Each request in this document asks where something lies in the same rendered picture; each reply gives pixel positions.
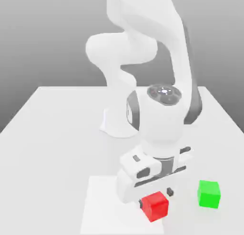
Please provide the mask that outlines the small red cube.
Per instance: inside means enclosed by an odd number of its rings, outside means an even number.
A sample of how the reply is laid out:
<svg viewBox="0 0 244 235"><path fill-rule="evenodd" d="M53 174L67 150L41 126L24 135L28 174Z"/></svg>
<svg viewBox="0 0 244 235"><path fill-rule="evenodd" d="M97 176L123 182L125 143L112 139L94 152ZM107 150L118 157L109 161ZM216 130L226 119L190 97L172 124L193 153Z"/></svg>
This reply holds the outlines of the small red cube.
<svg viewBox="0 0 244 235"><path fill-rule="evenodd" d="M158 191L145 196L140 201L141 209L150 222L154 222L168 215L169 201L162 192Z"/></svg>

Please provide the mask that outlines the small green cube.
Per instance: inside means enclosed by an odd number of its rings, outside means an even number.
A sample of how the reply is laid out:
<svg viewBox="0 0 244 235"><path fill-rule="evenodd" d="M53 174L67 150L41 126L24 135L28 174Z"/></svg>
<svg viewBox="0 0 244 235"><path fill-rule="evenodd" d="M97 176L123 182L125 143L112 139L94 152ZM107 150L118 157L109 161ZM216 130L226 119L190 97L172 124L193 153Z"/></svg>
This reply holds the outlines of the small green cube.
<svg viewBox="0 0 244 235"><path fill-rule="evenodd" d="M217 209L221 199L221 191L218 182L200 180L197 197L199 206Z"/></svg>

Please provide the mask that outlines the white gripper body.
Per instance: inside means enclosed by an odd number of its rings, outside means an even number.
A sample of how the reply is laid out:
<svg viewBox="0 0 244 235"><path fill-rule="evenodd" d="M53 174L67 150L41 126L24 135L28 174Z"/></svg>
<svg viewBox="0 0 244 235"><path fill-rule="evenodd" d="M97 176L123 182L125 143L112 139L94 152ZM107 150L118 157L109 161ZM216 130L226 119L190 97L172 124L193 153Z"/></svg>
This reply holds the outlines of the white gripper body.
<svg viewBox="0 0 244 235"><path fill-rule="evenodd" d="M120 201L124 204L137 202L139 199L155 192L165 191L168 187L173 188L187 171L185 165L164 177L155 176L148 180L135 181L123 169L120 169L116 179L116 192Z"/></svg>

